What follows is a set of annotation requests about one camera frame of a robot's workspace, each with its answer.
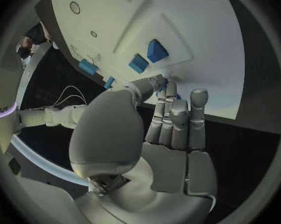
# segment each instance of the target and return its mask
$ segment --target dark floor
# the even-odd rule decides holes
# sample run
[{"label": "dark floor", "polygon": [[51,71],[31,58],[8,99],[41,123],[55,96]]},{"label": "dark floor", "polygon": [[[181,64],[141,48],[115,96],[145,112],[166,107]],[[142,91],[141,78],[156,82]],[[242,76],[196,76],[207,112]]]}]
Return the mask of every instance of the dark floor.
[{"label": "dark floor", "polygon": [[[88,102],[105,90],[78,73],[59,50],[50,49],[29,83],[21,109],[53,104],[67,85],[81,89]],[[73,98],[64,106],[80,103]],[[147,130],[153,110],[139,108],[139,112]],[[205,126],[206,149],[213,159],[219,186],[217,205],[206,223],[216,223],[256,188],[274,156],[280,136],[211,121],[206,121]],[[39,154],[71,169],[68,155],[71,134],[71,129],[61,126],[39,126],[24,128],[20,137]]]}]

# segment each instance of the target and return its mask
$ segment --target circular hole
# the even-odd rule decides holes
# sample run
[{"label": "circular hole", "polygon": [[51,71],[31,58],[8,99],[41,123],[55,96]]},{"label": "circular hole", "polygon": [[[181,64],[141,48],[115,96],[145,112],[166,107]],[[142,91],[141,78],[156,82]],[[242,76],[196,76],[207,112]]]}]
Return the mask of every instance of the circular hole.
[{"label": "circular hole", "polygon": [[91,35],[92,35],[93,37],[97,37],[97,34],[96,34],[94,31],[91,31]]},{"label": "circular hole", "polygon": [[80,7],[79,7],[78,3],[75,2],[75,1],[72,1],[70,3],[70,9],[75,14],[79,14],[80,13]]}]

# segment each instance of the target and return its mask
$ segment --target curved white surface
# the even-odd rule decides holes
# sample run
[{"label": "curved white surface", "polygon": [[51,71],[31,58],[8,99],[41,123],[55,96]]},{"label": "curved white surface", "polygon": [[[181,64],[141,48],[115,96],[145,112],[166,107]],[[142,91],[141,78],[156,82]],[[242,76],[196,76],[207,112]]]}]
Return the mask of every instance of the curved white surface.
[{"label": "curved white surface", "polygon": [[[80,13],[70,10],[70,2]],[[163,74],[189,101],[192,89],[209,91],[207,114],[235,118],[242,96],[245,57],[241,30],[229,0],[52,0],[63,37],[77,60],[94,60],[104,80],[126,82]],[[158,39],[169,57],[149,62],[142,74],[128,64]],[[156,97],[147,102],[154,104]]]},{"label": "curved white surface", "polygon": [[44,171],[68,182],[76,183],[86,187],[89,186],[87,179],[81,179],[76,173],[62,168],[43,158],[41,155],[30,149],[18,136],[13,135],[11,143],[20,153],[22,153],[24,157]]}]

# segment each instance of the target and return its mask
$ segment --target blue block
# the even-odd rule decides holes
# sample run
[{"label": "blue block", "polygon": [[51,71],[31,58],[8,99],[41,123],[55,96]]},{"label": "blue block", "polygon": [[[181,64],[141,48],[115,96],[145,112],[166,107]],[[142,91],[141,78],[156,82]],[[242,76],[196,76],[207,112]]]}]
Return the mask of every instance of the blue block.
[{"label": "blue block", "polygon": [[111,87],[113,81],[114,81],[114,77],[110,76],[109,79],[108,79],[108,81],[107,81],[106,84],[104,85],[104,87],[105,87],[106,89],[109,89],[109,88]]},{"label": "blue block", "polygon": [[134,56],[133,60],[129,64],[129,66],[138,74],[144,72],[148,65],[149,63],[144,58],[142,58],[139,54]]},{"label": "blue block", "polygon": [[89,73],[91,76],[93,76],[98,70],[98,66],[91,64],[86,59],[82,59],[78,67],[84,70],[85,72]]},{"label": "blue block", "polygon": [[148,47],[148,58],[155,63],[167,57],[169,54],[167,50],[159,43],[159,41],[152,40]]}]

